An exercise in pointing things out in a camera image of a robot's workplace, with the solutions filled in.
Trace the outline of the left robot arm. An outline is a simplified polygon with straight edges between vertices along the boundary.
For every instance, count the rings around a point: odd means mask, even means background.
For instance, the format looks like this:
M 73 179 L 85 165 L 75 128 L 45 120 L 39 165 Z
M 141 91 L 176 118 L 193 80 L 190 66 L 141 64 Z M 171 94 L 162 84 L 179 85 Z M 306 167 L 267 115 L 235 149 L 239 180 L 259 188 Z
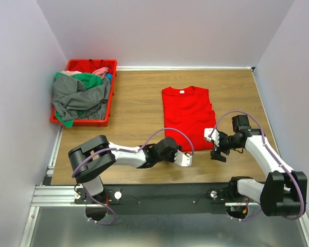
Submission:
M 171 137 L 144 147 L 125 147 L 111 143 L 106 136 L 100 135 L 70 150 L 68 157 L 73 169 L 72 177 L 84 186 L 86 197 L 92 203 L 99 203 L 104 197 L 100 174 L 112 165 L 147 169 L 166 161 L 188 166 L 190 157 L 181 149 Z

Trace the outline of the red plastic bin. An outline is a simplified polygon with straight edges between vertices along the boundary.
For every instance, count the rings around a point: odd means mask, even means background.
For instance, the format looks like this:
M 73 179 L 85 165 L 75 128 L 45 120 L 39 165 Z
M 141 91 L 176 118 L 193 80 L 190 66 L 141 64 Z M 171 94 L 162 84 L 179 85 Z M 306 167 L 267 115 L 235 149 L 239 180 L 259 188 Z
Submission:
M 92 72 L 108 67 L 113 79 Z M 83 74 L 68 76 L 57 72 L 53 82 L 51 121 L 64 127 L 107 126 L 116 77 L 116 60 L 72 59 L 65 70 Z

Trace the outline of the red t shirt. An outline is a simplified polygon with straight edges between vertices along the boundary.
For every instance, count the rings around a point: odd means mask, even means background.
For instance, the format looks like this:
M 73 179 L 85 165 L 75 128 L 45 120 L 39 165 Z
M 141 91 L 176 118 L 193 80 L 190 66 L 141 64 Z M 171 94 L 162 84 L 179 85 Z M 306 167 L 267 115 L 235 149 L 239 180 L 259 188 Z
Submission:
M 213 144 L 204 138 L 204 130 L 216 125 L 216 113 L 210 102 L 209 90 L 197 86 L 184 89 L 167 87 L 162 90 L 166 137 L 172 137 L 183 152 L 212 150 Z M 183 132 L 189 139 L 168 128 Z

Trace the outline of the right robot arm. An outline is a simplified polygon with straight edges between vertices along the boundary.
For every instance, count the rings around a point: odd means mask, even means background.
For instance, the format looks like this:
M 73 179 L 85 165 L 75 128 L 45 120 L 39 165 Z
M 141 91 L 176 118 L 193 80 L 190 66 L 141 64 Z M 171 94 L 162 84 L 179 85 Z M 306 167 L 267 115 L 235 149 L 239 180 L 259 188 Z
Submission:
M 232 117 L 233 135 L 206 128 L 204 138 L 213 144 L 211 159 L 225 162 L 230 151 L 249 152 L 266 176 L 265 183 L 251 177 L 232 177 L 227 197 L 234 202 L 246 197 L 256 202 L 266 216 L 281 216 L 288 220 L 301 218 L 306 211 L 307 176 L 287 165 L 270 145 L 261 125 L 253 128 L 250 114 L 236 111 Z

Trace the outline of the aluminium frame rail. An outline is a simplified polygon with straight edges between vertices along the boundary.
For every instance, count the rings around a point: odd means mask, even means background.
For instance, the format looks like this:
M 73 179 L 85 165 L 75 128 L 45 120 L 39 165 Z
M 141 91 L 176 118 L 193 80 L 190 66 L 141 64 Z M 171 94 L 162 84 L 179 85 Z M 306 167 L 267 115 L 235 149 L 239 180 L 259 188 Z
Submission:
M 225 214 L 118 215 L 111 226 L 87 221 L 94 205 L 80 186 L 35 187 L 21 246 L 309 246 L 309 217 L 297 221 L 258 214 L 242 202 Z

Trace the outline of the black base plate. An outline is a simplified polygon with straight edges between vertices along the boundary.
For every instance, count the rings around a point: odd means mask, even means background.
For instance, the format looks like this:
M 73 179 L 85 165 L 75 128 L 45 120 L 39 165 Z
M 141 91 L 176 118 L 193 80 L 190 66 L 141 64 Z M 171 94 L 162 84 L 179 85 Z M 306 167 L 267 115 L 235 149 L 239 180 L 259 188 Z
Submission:
M 245 202 L 228 183 L 107 184 L 109 207 L 122 215 L 225 214 Z

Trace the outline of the pink t shirt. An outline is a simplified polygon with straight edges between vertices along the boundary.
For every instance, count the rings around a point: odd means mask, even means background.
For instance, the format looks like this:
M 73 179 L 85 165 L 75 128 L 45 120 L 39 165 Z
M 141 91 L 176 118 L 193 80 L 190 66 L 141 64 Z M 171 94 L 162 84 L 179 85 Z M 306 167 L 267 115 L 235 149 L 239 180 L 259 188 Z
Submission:
M 103 78 L 108 72 L 109 72 L 108 67 L 102 67 L 102 68 L 99 68 L 99 69 L 93 71 L 92 74 L 100 76 L 101 78 Z M 61 73 L 68 75 L 68 76 L 83 74 L 83 72 L 80 72 L 80 71 L 70 71 L 70 70 L 63 70 L 63 71 L 61 71 Z

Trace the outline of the blue garment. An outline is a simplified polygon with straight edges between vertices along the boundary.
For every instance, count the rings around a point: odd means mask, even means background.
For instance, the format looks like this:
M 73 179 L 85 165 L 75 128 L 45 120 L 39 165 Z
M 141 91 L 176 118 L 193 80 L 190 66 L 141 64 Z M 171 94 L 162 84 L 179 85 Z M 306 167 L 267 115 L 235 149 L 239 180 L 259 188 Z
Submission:
M 110 74 L 110 73 L 107 73 L 107 74 L 106 74 L 106 77 L 107 77 L 110 81 L 112 81 L 112 79 L 113 79 L 113 76 L 112 76 L 112 74 Z

